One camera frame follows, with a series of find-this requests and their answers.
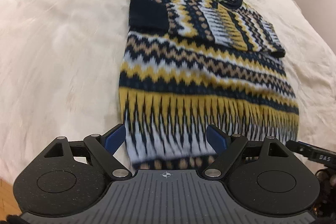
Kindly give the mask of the navy yellow patterned knit sweater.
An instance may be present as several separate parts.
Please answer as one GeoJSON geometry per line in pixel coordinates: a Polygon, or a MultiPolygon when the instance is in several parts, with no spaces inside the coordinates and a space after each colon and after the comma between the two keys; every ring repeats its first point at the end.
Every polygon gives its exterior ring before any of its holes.
{"type": "Polygon", "coordinates": [[[243,0],[130,0],[119,100],[135,169],[203,169],[215,125],[297,139],[299,109],[270,22],[243,0]]]}

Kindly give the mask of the cream bed cover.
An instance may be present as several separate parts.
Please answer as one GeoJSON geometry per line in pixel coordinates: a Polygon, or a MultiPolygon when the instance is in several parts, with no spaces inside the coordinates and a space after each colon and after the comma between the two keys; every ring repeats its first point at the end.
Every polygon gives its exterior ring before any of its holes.
{"type": "MultiPolygon", "coordinates": [[[[244,0],[286,49],[301,141],[335,150],[335,54],[292,0],[244,0]]],[[[120,121],[118,78],[129,0],[1,0],[1,178],[56,136],[78,140],[120,121]]]]}

